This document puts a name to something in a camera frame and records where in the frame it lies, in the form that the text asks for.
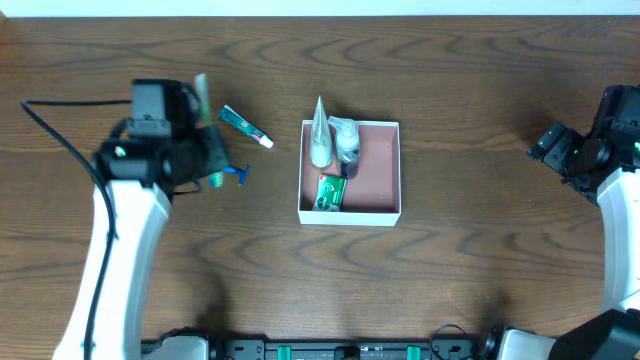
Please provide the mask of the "white Pantene tube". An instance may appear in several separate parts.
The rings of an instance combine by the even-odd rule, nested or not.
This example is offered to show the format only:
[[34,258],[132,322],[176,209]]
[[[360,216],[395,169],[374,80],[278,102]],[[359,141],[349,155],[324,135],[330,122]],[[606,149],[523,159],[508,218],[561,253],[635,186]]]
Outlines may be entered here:
[[310,135],[310,161],[323,169],[333,161],[333,142],[322,98],[318,97]]

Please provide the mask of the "green toothpaste tube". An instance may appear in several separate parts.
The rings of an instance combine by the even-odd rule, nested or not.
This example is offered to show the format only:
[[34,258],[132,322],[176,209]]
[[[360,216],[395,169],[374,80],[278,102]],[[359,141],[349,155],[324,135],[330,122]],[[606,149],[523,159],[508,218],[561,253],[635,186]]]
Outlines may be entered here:
[[223,106],[223,108],[218,112],[218,117],[221,121],[233,126],[241,133],[255,140],[261,146],[268,149],[271,149],[274,146],[274,141],[268,135],[251,124],[229,105]]

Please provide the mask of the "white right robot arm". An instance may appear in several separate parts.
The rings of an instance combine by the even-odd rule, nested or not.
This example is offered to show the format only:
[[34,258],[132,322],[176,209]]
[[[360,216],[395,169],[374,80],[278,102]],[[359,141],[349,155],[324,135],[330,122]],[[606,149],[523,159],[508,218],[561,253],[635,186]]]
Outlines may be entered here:
[[636,359],[639,356],[639,88],[603,90],[585,133],[553,123],[531,159],[594,205],[603,228],[597,313],[559,336],[506,326],[483,342],[482,359]]

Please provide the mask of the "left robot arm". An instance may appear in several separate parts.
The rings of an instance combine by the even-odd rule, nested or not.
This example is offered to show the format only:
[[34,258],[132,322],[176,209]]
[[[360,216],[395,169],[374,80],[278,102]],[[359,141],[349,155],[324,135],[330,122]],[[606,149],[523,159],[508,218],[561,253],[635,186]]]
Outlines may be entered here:
[[229,167],[212,123],[208,84],[136,79],[132,114],[117,125],[89,165],[96,179],[93,230],[78,296],[56,359],[205,359],[196,336],[141,339],[155,250],[180,186]]

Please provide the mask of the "clear sanitizer pump bottle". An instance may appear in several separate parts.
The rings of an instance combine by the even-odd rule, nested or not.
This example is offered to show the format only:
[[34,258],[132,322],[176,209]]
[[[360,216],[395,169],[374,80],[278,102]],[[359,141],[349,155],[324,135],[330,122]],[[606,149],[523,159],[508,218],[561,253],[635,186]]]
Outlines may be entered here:
[[347,118],[330,116],[328,123],[335,130],[336,160],[342,177],[357,176],[360,163],[360,136],[358,124]]

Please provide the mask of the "green white toothbrush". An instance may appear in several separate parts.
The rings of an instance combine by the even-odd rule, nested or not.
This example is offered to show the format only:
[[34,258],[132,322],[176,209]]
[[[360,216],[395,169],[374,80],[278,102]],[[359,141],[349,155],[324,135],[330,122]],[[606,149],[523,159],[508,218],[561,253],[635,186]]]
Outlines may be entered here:
[[[208,93],[207,76],[205,73],[198,74],[194,77],[194,89],[200,102],[200,121],[205,126],[212,125],[213,116]],[[222,187],[224,185],[224,173],[218,171],[211,174],[209,176],[209,185],[213,188]]]

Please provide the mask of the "green Dettol soap box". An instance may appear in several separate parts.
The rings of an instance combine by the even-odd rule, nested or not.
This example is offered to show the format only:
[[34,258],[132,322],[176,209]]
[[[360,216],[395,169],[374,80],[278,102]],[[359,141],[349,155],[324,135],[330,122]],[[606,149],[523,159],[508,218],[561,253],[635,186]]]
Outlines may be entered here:
[[321,174],[318,179],[317,195],[313,202],[312,210],[340,212],[346,187],[346,178]]

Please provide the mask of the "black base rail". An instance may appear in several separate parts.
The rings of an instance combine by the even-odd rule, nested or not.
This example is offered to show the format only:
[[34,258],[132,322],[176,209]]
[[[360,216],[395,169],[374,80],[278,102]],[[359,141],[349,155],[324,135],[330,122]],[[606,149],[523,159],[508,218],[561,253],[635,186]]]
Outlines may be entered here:
[[216,338],[196,329],[175,329],[141,342],[144,359],[211,360],[464,360],[497,357],[500,336],[464,331],[435,332],[424,340],[351,339],[344,341],[270,340],[263,336]]

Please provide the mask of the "white box with maroon interior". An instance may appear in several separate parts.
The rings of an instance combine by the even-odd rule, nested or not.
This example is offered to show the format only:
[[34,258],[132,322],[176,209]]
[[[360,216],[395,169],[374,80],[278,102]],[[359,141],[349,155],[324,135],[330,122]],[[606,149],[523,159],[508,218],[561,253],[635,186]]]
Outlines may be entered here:
[[303,225],[393,227],[402,214],[400,126],[390,121],[360,121],[361,157],[338,212],[314,211],[322,173],[337,176],[335,165],[320,170],[310,162],[310,120],[302,122],[298,176],[298,216]]

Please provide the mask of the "blue disposable razor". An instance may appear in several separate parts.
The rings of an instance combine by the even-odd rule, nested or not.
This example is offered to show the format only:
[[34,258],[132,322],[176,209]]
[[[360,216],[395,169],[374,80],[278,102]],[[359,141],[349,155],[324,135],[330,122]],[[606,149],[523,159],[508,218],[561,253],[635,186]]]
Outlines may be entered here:
[[246,165],[244,168],[239,168],[236,166],[228,166],[223,169],[225,174],[232,174],[238,177],[238,185],[243,186],[248,177],[250,167]]

